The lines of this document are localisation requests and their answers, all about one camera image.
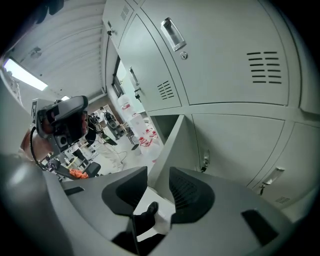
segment ventilation slot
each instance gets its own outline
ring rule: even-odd
[[[249,52],[246,55],[253,84],[282,84],[281,67],[276,51]]]
[[[277,200],[275,200],[275,202],[277,202],[279,204],[284,204],[284,203],[288,202],[289,200],[290,200],[290,198],[281,196]]]
[[[129,8],[125,5],[120,15],[124,21],[126,20],[128,12],[129,12]]]
[[[160,96],[163,100],[174,97],[174,92],[172,91],[172,88],[170,86],[169,81],[166,81],[166,82],[158,85],[157,87],[158,87],[158,91],[160,93]]]

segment white corrugated ceiling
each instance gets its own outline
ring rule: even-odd
[[[48,85],[44,94],[60,99],[101,92],[105,3],[106,0],[66,0],[58,13],[47,14],[15,46],[11,56]]]

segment orange cloth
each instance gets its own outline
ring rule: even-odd
[[[79,178],[79,179],[89,178],[87,173],[82,173],[82,172],[83,172],[82,170],[77,170],[77,169],[73,169],[73,168],[69,170],[69,173],[76,178]]]

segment ceiling light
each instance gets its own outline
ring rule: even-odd
[[[22,66],[17,64],[12,59],[7,60],[7,62],[4,64],[4,68],[6,71],[12,72],[12,76],[14,78],[19,79],[20,81],[37,88],[40,91],[43,91],[48,86],[34,75],[26,71]]]

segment foot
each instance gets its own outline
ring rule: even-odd
[[[148,206],[148,209],[146,210],[147,213],[155,215],[159,209],[159,204],[158,202],[152,202]]]

